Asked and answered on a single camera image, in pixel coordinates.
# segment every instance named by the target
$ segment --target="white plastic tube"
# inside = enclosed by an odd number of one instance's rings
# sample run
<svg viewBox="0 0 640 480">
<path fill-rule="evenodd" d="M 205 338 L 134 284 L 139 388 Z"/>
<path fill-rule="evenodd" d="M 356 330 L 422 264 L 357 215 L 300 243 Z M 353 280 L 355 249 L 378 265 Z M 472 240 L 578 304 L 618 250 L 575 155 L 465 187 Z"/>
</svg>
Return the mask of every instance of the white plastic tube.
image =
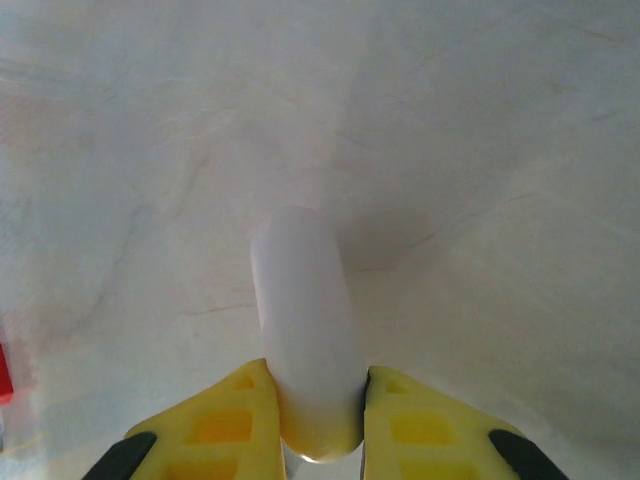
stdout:
<svg viewBox="0 0 640 480">
<path fill-rule="evenodd" d="M 363 435 L 367 368 L 328 222 L 281 208 L 256 232 L 251 263 L 282 438 L 309 461 L 352 452 Z"/>
</svg>

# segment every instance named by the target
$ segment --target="white surface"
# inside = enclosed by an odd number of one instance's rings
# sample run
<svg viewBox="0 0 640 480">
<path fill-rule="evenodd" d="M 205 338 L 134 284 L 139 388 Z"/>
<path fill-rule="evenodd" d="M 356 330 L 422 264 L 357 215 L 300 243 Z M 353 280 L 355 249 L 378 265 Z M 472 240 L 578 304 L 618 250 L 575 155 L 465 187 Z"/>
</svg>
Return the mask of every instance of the white surface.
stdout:
<svg viewBox="0 0 640 480">
<path fill-rule="evenodd" d="M 262 355 L 250 232 L 285 204 L 337 232 L 369 363 L 572 479 L 638 478 L 636 0 L 0 5 L 0 305 L 33 384 L 3 414 L 36 438 L 2 478 L 78 478 Z"/>
<path fill-rule="evenodd" d="M 315 462 L 351 453 L 367 364 L 331 226 L 309 208 L 278 209 L 251 241 L 251 270 L 282 438 Z"/>
</svg>

